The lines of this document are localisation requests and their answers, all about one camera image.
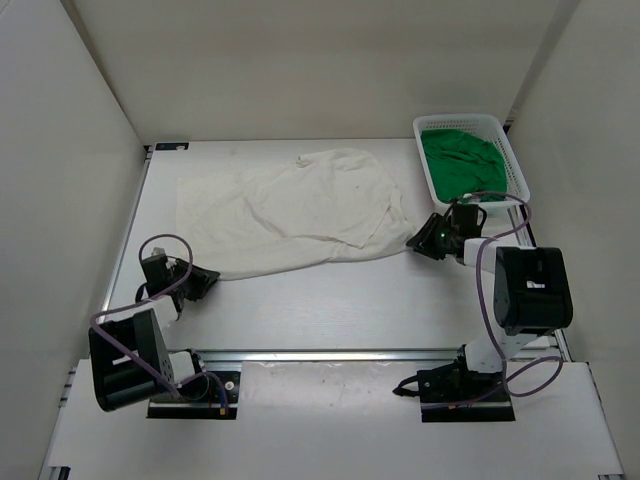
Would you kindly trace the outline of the white t shirt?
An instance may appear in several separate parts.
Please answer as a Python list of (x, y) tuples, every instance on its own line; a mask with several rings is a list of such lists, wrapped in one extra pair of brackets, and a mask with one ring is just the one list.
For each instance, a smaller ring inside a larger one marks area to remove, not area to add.
[(180, 178), (176, 194), (177, 233), (226, 281), (395, 255), (415, 231), (399, 186), (364, 150)]

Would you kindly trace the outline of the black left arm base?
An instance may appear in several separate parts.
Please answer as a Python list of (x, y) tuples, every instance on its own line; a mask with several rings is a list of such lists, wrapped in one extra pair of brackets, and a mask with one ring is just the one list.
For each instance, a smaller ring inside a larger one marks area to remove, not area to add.
[(207, 364), (206, 369), (220, 379), (226, 393), (225, 404), (222, 404), (218, 383), (205, 377), (183, 388), (185, 398), (176, 401), (165, 398), (150, 401), (146, 417), (154, 420), (235, 420), (240, 397), (241, 365), (213, 363)]

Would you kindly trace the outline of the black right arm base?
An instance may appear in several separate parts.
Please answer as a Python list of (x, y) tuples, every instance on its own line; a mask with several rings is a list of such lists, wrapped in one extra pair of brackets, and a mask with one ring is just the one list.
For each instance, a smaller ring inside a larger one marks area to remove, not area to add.
[(418, 370), (393, 389), (399, 397), (417, 398), (423, 423), (513, 422), (511, 398), (501, 372), (478, 373), (461, 357), (428, 370)]

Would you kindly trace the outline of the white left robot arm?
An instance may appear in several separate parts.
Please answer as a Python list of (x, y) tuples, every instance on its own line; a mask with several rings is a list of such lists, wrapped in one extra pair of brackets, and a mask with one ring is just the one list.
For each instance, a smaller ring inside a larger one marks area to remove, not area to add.
[(145, 282), (135, 300), (147, 302), (90, 328), (94, 393), (109, 412), (145, 400), (199, 401), (211, 377), (191, 349), (169, 353), (162, 328), (178, 320), (187, 302), (205, 298), (220, 273), (170, 256), (162, 249), (140, 261)]

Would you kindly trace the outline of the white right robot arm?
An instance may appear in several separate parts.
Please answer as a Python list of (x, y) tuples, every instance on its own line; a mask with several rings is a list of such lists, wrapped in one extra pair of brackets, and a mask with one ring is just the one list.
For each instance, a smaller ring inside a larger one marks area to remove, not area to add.
[(478, 205), (456, 204), (432, 214), (406, 246), (443, 260), (450, 256), (476, 273), (477, 295), (487, 332), (464, 345), (463, 366), (449, 375), (449, 387), (470, 400), (486, 384), (484, 374), (541, 336), (570, 325), (573, 304), (564, 257), (556, 247), (509, 245), (482, 235), (487, 212)]

